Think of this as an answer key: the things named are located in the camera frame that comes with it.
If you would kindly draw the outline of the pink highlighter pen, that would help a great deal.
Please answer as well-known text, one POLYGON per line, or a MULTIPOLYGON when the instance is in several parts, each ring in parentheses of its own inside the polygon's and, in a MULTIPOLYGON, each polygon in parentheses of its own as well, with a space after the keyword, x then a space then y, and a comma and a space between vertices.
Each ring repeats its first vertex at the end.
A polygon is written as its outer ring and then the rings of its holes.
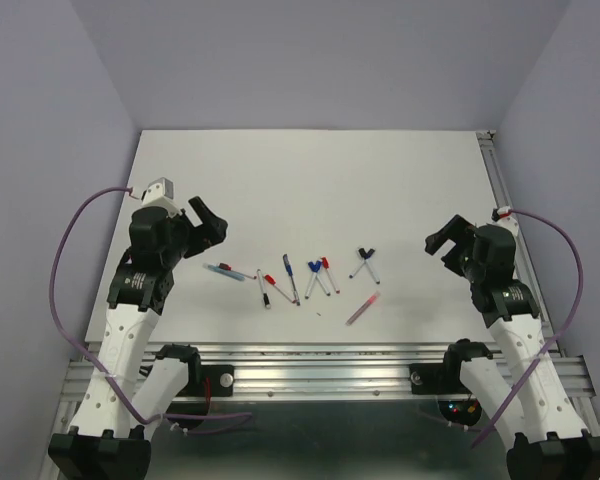
POLYGON ((358 318, 363 315, 380 297, 380 292, 372 294, 345 322, 346 326, 351 326, 358 318))

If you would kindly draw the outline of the red capped whiteboard marker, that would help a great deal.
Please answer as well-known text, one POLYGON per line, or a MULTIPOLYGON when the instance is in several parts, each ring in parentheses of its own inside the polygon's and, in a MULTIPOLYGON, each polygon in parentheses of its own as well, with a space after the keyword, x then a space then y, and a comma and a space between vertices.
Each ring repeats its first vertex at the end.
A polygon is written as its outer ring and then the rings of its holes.
POLYGON ((331 286, 333 287, 334 292, 336 294, 340 294, 340 287, 331 272, 331 266, 330 266, 329 260, 327 259, 327 257, 323 256, 323 257, 321 257, 321 262, 322 262, 322 267, 324 268, 324 271, 327 275, 327 278, 329 279, 331 286))

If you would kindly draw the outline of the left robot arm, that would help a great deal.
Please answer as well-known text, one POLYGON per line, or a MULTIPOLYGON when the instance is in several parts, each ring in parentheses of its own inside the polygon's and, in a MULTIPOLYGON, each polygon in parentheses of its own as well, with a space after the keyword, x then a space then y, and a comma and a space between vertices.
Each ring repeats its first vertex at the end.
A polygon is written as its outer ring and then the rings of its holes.
POLYGON ((105 333, 85 396, 65 433, 51 437, 48 455, 68 479, 142 479, 151 438, 177 393, 195 392, 203 371, 196 348, 169 345, 143 384, 137 382, 146 345, 183 259, 222 243, 228 224, 200 197, 191 223, 172 198, 145 192, 131 216, 130 245, 107 295, 105 333))

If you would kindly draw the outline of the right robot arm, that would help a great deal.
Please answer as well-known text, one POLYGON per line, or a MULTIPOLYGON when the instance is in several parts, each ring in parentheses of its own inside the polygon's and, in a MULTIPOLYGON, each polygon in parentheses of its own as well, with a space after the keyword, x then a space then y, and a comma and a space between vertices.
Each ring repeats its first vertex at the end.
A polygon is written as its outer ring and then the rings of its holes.
POLYGON ((484 344, 461 340, 449 346, 439 379, 477 400, 489 422, 472 444, 497 433, 510 478, 599 479, 600 436, 569 400, 549 354, 557 339, 544 337, 533 293, 515 276, 516 213, 496 209, 483 226, 456 215, 425 240, 430 255, 453 242, 442 262, 469 282, 472 303, 511 374, 502 377, 484 344))

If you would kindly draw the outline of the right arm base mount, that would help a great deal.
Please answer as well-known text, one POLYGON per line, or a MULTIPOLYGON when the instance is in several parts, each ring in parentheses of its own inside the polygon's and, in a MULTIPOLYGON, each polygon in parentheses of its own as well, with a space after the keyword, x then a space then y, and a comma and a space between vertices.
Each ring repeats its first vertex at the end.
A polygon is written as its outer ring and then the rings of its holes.
POLYGON ((412 363, 409 365, 409 379, 414 395, 443 395, 453 392, 446 381, 442 363, 412 363))

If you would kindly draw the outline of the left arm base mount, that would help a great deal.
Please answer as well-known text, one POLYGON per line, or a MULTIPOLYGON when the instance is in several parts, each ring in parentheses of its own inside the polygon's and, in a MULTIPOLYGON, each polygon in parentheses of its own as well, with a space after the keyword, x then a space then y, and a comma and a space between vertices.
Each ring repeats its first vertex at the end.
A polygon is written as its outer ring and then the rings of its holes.
POLYGON ((188 374, 188 382, 179 392, 182 397, 228 398, 233 396, 235 368, 230 364, 202 364, 188 374))

